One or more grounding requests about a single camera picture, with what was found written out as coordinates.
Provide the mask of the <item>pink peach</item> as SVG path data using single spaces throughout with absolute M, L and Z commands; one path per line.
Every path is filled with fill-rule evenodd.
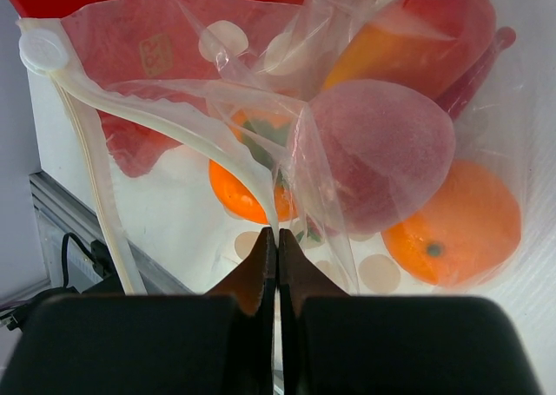
M 374 234 L 405 220 L 440 188 L 455 151 L 453 123 L 433 100 L 391 82 L 342 82 L 298 121 L 298 203 L 333 230 Z

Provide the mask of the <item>red yellow mango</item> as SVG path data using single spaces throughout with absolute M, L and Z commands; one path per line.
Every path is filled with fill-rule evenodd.
M 495 27 L 492 0 L 393 0 L 361 27 L 323 87 L 373 79 L 436 99 L 486 52 Z

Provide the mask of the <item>red chili pepper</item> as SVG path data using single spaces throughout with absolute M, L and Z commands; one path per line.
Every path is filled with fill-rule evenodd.
M 517 34 L 513 28 L 507 26 L 499 28 L 482 56 L 435 100 L 453 121 L 460 117 L 473 100 L 500 54 L 512 47 L 516 38 Z

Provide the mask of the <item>clear dotted zip bag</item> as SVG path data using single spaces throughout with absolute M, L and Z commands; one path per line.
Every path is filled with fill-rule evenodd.
M 287 229 L 350 293 L 480 293 L 538 245 L 554 0 L 109 0 L 22 18 L 126 293 Z

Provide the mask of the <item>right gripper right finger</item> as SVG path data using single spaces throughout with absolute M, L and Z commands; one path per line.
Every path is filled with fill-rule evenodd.
M 281 230 L 287 394 L 538 394 L 503 310 L 466 296 L 351 296 Z

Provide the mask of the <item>orange round fruit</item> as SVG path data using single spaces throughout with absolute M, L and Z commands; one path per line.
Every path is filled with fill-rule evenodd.
M 459 286 L 512 256 L 521 239 L 520 206 L 497 175 L 478 163 L 455 160 L 426 205 L 381 237 L 416 279 Z

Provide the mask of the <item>orange persimmon fruit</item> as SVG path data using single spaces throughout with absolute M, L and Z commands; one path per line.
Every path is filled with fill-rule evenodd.
M 228 125 L 235 138 L 249 149 L 252 157 L 269 169 L 275 177 L 275 210 L 280 222 L 297 217 L 295 202 L 277 160 L 255 140 L 254 136 L 259 135 L 284 147 L 290 124 L 291 119 L 284 115 L 241 109 L 231 117 L 231 123 Z M 268 222 L 260 203 L 229 171 L 211 161 L 208 165 L 208 175 L 215 197 L 231 214 L 262 225 Z

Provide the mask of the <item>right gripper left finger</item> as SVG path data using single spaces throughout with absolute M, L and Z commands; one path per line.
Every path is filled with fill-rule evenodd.
M 53 297 L 8 365 L 11 394 L 269 394 L 275 237 L 203 295 Z

